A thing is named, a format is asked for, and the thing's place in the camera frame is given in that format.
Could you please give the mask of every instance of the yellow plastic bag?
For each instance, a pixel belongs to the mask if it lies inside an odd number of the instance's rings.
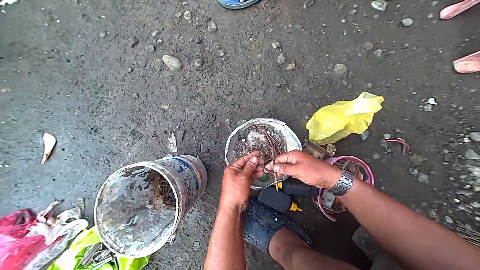
[[[373,114],[382,108],[383,101],[382,96],[363,92],[354,100],[337,101],[320,108],[307,122],[309,139],[326,145],[351,133],[362,134],[372,123]]]

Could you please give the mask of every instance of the metal bucket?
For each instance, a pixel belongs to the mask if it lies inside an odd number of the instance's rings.
[[[171,186],[175,206],[152,207],[159,200],[152,184],[158,177]],[[182,218],[206,186],[205,166],[188,155],[142,161],[117,170],[103,183],[95,201],[95,225],[102,242],[128,258],[154,253],[173,240]]]
[[[241,135],[246,129],[255,124],[264,124],[279,130],[282,136],[285,138],[284,143],[287,152],[293,150],[301,150],[301,143],[299,138],[297,137],[297,135],[295,135],[295,133],[293,133],[293,131],[287,126],[286,123],[274,118],[255,118],[237,127],[228,137],[227,145],[225,146],[225,162],[227,163],[227,165],[230,165],[230,163],[235,160],[234,148],[236,143],[239,141],[239,135]],[[282,177],[278,178],[278,181],[283,181],[287,178],[287,175],[283,175]],[[250,185],[250,188],[264,189],[267,186],[271,186],[273,184],[275,183],[271,181],[262,183],[258,180],[254,180],[252,185]]]

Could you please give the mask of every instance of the yellow nozzle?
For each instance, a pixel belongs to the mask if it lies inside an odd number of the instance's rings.
[[[299,206],[295,202],[292,202],[292,205],[290,206],[290,210],[302,212],[302,210],[299,208]]]

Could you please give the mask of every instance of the hand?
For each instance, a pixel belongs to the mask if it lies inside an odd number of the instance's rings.
[[[223,171],[220,207],[235,208],[242,213],[247,208],[250,184],[264,175],[257,164],[264,164],[261,153],[255,151],[232,162]]]
[[[290,175],[318,188],[334,186],[342,175],[341,169],[300,150],[293,150],[277,156],[275,165],[270,162],[266,168],[280,174]]]

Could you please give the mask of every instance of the metal watch band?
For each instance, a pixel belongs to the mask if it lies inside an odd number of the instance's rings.
[[[327,189],[335,196],[342,196],[353,186],[353,175],[345,170],[342,170],[342,176],[338,183],[332,188]]]

